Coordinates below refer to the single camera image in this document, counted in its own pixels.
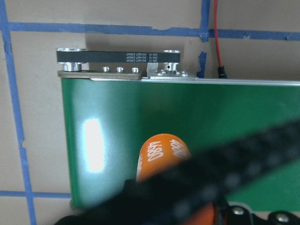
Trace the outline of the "orange cylinder with white print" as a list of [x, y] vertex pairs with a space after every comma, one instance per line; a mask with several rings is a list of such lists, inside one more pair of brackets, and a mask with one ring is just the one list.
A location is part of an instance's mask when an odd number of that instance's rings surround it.
[[190, 158], [187, 145], [179, 137], [166, 133], [154, 135], [140, 149], [136, 181], [145, 181]]

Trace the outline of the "green conveyor belt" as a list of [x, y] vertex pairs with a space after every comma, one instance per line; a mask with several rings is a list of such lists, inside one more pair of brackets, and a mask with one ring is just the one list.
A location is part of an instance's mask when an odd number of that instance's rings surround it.
[[300, 116], [298, 81], [205, 79], [179, 71], [180, 52], [57, 49], [74, 207], [121, 191], [151, 136], [192, 153]]

